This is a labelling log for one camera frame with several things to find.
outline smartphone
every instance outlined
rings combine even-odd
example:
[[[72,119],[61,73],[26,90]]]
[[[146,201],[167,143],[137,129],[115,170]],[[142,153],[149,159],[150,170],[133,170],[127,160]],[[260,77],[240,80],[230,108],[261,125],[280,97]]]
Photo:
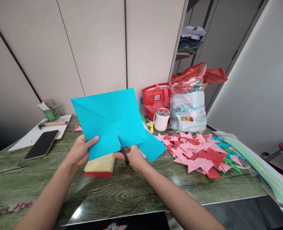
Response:
[[[39,139],[36,141],[35,145],[31,148],[31,150],[28,152],[24,159],[30,160],[46,156],[52,148],[58,136],[58,133],[59,130],[53,130],[41,134]]]

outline table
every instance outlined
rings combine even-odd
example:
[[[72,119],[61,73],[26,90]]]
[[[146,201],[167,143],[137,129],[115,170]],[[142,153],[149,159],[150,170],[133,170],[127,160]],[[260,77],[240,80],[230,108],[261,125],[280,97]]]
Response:
[[[71,149],[81,132],[73,117],[65,136],[57,141],[50,153],[26,161],[29,149],[0,152],[0,213],[20,201],[35,201]],[[230,170],[219,179],[209,179],[198,172],[187,172],[187,166],[173,162],[171,154],[162,154],[151,165],[162,175],[188,192],[202,205],[237,199],[265,196],[267,193],[247,170],[239,174]],[[66,226],[100,219],[164,211],[166,207],[148,183],[124,161],[117,160],[113,176],[84,177],[83,166],[77,171],[61,208],[57,225]],[[0,214],[0,229],[13,229],[27,208]]]

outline floor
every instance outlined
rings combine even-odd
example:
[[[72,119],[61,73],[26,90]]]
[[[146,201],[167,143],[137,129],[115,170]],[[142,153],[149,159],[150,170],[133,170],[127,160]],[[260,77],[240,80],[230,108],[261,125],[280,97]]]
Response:
[[[270,196],[207,205],[227,229],[283,229],[283,212]]]
[[[270,196],[232,201],[204,206],[227,230],[283,230],[283,212]],[[96,229],[106,228],[110,223],[117,225],[132,223],[155,223],[151,226],[143,226],[142,229],[170,229],[182,230],[170,213],[162,212],[136,215],[124,218],[109,219],[92,223],[70,226],[57,229]]]

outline hand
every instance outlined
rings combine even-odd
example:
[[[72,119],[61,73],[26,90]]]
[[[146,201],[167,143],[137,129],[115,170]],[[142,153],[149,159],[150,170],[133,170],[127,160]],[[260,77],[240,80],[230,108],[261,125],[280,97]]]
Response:
[[[80,135],[73,144],[71,150],[64,159],[64,163],[69,166],[80,167],[88,160],[88,148],[98,142],[99,136],[95,136],[86,142],[85,135]]]
[[[144,163],[146,163],[146,161],[144,160],[144,158],[142,157],[138,147],[136,145],[132,145],[130,147],[126,147],[123,148],[128,156],[129,159],[129,163],[130,165],[133,167],[133,169],[136,171],[138,170],[140,167],[142,167],[142,165]],[[113,153],[114,157],[117,159],[121,159],[121,160],[125,160],[123,153],[121,152],[115,152]]]

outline red bag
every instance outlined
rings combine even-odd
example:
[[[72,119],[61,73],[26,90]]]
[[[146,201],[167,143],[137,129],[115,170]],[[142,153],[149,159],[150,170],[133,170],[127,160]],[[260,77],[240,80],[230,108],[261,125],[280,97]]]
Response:
[[[142,90],[142,99],[145,106],[145,114],[150,121],[159,108],[170,109],[170,91],[172,82],[155,84]]]
[[[180,75],[173,75],[171,77],[171,81],[178,82],[180,80],[189,80],[190,78],[198,76],[201,73],[200,71],[201,67],[205,63],[206,62],[201,62],[197,65],[188,67]],[[208,69],[205,71],[205,74],[203,76],[203,83],[208,83],[208,84],[222,83],[225,82],[226,80],[227,78],[225,77],[223,68]]]

